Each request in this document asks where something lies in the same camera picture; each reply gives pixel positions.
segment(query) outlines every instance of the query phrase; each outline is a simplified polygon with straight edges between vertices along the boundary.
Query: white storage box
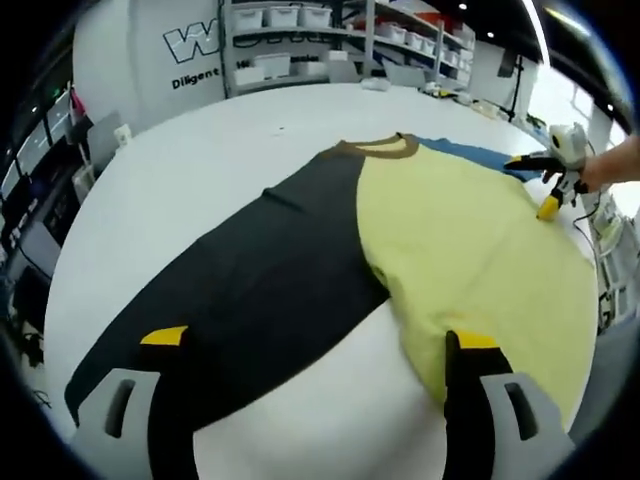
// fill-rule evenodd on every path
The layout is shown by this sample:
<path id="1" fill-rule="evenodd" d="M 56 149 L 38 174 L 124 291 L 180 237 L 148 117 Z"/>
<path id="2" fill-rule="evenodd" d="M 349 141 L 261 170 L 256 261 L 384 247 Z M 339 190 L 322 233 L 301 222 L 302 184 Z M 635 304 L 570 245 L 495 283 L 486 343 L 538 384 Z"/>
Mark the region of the white storage box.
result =
<path id="1" fill-rule="evenodd" d="M 324 62 L 300 62 L 296 64 L 298 75 L 305 77 L 315 77 L 329 75 L 329 69 Z"/>
<path id="2" fill-rule="evenodd" d="M 286 77 L 291 70 L 291 54 L 272 53 L 270 55 L 258 55 L 253 59 L 253 66 L 262 67 L 265 78 Z"/>
<path id="3" fill-rule="evenodd" d="M 460 50 L 460 58 L 463 60 L 471 60 L 473 58 L 473 51 L 471 50 Z"/>
<path id="4" fill-rule="evenodd" d="M 451 64 L 456 68 L 460 66 L 460 55 L 456 52 L 451 52 Z"/>
<path id="5" fill-rule="evenodd" d="M 267 25 L 269 27 L 297 27 L 298 6 L 274 6 L 267 10 Z"/>
<path id="6" fill-rule="evenodd" d="M 265 78 L 263 67 L 240 68 L 233 72 L 233 74 L 236 85 L 248 85 L 250 83 L 261 82 Z"/>
<path id="7" fill-rule="evenodd" d="M 444 60 L 445 62 L 447 62 L 450 65 L 453 65 L 453 55 L 454 52 L 445 48 L 442 50 L 442 52 L 440 53 L 442 60 Z"/>
<path id="8" fill-rule="evenodd" d="M 404 43 L 407 31 L 395 23 L 383 23 L 378 27 L 378 34 L 387 37 L 394 43 Z"/>
<path id="9" fill-rule="evenodd" d="M 422 43 L 424 42 L 424 37 L 418 35 L 417 33 L 407 32 L 404 37 L 404 43 L 411 48 L 415 48 L 416 50 L 422 50 Z"/>
<path id="10" fill-rule="evenodd" d="M 331 9 L 320 7 L 302 7 L 300 24 L 309 28 L 329 28 Z"/>
<path id="11" fill-rule="evenodd" d="M 262 14 L 261 8 L 244 8 L 234 11 L 235 31 L 258 30 L 262 27 Z"/>
<path id="12" fill-rule="evenodd" d="M 436 53 L 436 42 L 425 38 L 424 42 L 422 43 L 422 51 L 427 55 L 434 56 Z"/>
<path id="13" fill-rule="evenodd" d="M 344 50 L 329 50 L 328 52 L 324 52 L 322 54 L 323 62 L 335 62 L 335 61 L 344 61 L 349 60 L 349 53 Z"/>

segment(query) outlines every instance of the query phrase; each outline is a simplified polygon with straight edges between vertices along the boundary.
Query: window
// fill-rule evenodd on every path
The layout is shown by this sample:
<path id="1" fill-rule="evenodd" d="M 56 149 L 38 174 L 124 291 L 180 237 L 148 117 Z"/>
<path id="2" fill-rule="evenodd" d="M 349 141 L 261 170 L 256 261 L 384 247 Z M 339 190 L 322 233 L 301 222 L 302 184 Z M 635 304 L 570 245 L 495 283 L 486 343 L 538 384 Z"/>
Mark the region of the window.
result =
<path id="1" fill-rule="evenodd" d="M 609 134 L 609 148 L 616 147 L 624 142 L 627 138 L 627 134 L 622 129 L 618 122 L 613 122 L 611 126 L 611 133 Z"/>
<path id="2" fill-rule="evenodd" d="M 18 150 L 17 157 L 22 173 L 33 172 L 48 150 L 49 140 L 44 129 L 44 123 L 39 122 L 31 132 L 31 135 L 24 141 L 20 150 Z"/>
<path id="3" fill-rule="evenodd" d="M 609 189 L 616 201 L 620 213 L 634 218 L 640 209 L 640 182 L 627 182 L 611 185 Z"/>
<path id="4" fill-rule="evenodd" d="M 20 180 L 20 174 L 18 174 L 18 168 L 16 167 L 16 162 L 14 160 L 7 171 L 7 175 L 2 181 L 2 185 L 0 186 L 2 198 L 7 198 L 9 193 L 11 193 L 11 190 L 13 190 L 13 187 L 18 183 L 18 180 Z"/>
<path id="5" fill-rule="evenodd" d="M 65 134 L 67 118 L 69 117 L 69 92 L 65 91 L 56 99 L 56 103 L 47 112 L 51 139 L 56 143 Z"/>
<path id="6" fill-rule="evenodd" d="M 529 113 L 544 120 L 547 125 L 578 122 L 587 131 L 592 108 L 593 98 L 573 81 L 557 70 L 545 67 L 538 69 Z"/>

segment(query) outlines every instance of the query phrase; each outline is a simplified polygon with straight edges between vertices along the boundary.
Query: table surface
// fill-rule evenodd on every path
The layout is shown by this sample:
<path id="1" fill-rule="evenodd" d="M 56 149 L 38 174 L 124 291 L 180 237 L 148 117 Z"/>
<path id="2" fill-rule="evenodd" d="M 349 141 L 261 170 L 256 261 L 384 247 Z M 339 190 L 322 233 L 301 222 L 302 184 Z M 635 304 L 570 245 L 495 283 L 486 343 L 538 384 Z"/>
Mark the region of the table surface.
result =
<path id="1" fill-rule="evenodd" d="M 396 131 L 506 154 L 542 148 L 506 122 L 414 89 L 329 84 L 213 104 L 121 150 L 83 203 L 51 285 L 45 365 L 62 437 L 75 430 L 64 403 L 73 371 L 162 268 L 317 152 Z M 538 201 L 550 190 L 539 180 L 526 188 Z M 571 225 L 583 214 L 580 204 L 563 208 L 559 221 L 592 258 Z M 593 303 L 595 344 L 595 275 Z M 199 471 L 214 478 L 440 478 L 446 457 L 444 419 L 403 355 L 388 304 L 309 369 L 194 439 Z"/>

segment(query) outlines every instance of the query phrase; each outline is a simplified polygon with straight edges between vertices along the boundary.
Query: white wall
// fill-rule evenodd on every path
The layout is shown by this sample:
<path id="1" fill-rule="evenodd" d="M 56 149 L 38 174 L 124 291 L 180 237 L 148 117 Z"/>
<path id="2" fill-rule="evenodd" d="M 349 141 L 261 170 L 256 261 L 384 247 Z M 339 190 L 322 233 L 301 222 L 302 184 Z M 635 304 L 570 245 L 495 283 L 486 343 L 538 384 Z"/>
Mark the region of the white wall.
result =
<path id="1" fill-rule="evenodd" d="M 420 0 L 401 4 L 412 11 L 435 11 Z M 139 133 L 223 100 L 217 10 L 216 0 L 103 0 L 91 8 L 76 27 L 73 45 L 74 82 L 89 118 L 97 123 L 117 111 Z M 236 48 L 235 57 L 242 62 L 282 51 L 319 56 L 329 48 L 329 43 L 263 41 Z M 356 49 L 345 50 L 354 59 L 360 56 Z M 397 52 L 377 50 L 402 60 Z"/>
<path id="2" fill-rule="evenodd" d="M 469 91 L 476 98 L 489 100 L 505 108 L 511 108 L 516 88 L 516 70 L 511 78 L 499 78 L 504 48 L 476 41 L 473 53 L 473 69 Z M 524 115 L 529 108 L 533 86 L 538 75 L 538 65 L 523 59 L 520 91 L 516 103 L 516 114 Z"/>
<path id="3" fill-rule="evenodd" d="M 73 40 L 73 76 L 76 92 L 94 123 L 118 110 L 136 132 L 129 5 L 130 0 L 103 0 L 80 19 Z"/>
<path id="4" fill-rule="evenodd" d="M 591 119 L 589 120 L 587 137 L 589 137 L 591 145 L 593 145 L 593 149 L 596 153 L 602 153 L 607 150 L 612 124 L 613 122 L 611 118 L 600 110 L 594 103 L 593 109 L 591 110 Z"/>

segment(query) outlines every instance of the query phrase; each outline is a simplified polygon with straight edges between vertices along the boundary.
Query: chair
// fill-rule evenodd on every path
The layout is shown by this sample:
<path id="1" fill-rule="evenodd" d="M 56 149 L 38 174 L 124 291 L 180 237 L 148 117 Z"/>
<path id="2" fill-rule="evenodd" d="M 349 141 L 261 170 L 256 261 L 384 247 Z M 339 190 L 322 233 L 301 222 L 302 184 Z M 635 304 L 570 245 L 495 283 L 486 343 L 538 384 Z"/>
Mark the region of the chair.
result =
<path id="1" fill-rule="evenodd" d="M 382 60 L 382 65 L 391 85 L 421 88 L 427 83 L 421 68 L 396 65 L 389 60 Z"/>
<path id="2" fill-rule="evenodd" d="M 360 75 L 355 63 L 349 60 L 330 60 L 327 62 L 330 83 L 358 83 Z"/>
<path id="3" fill-rule="evenodd" d="M 115 156 L 116 150 L 120 146 L 115 134 L 116 128 L 122 126 L 122 119 L 118 112 L 112 112 L 102 120 L 98 121 L 87 132 L 87 143 L 91 155 L 91 164 L 94 173 L 98 177 L 111 159 Z"/>

